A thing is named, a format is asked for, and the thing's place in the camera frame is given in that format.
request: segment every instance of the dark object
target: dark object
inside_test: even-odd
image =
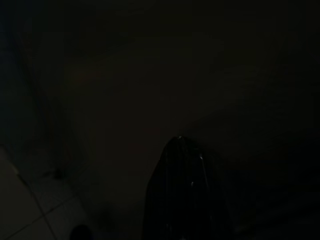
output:
[[[220,184],[204,158],[184,137],[165,146],[147,187],[143,240],[234,238]]]
[[[70,240],[93,240],[93,233],[88,226],[79,225],[72,230]]]

